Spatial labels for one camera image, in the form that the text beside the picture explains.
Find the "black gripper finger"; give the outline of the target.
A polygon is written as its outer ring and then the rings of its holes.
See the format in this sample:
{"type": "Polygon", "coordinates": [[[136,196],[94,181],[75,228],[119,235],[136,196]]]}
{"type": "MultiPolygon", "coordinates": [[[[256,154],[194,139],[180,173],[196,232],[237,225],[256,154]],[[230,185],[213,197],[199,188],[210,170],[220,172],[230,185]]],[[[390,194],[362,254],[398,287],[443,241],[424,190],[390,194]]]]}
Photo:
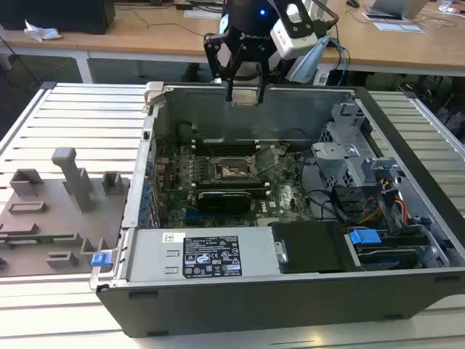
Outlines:
{"type": "Polygon", "coordinates": [[[259,85],[258,91],[256,94],[256,104],[262,104],[264,101],[264,93],[266,90],[266,86],[269,82],[270,77],[270,67],[269,67],[269,59],[266,57],[259,62],[259,85]]]}
{"type": "Polygon", "coordinates": [[[245,50],[243,44],[240,43],[239,36],[239,32],[224,32],[216,35],[207,33],[203,37],[203,47],[212,76],[227,82],[227,102],[233,101],[233,81],[245,57],[245,50]],[[226,65],[222,65],[218,58],[223,44],[230,51],[230,58],[226,65]]]}

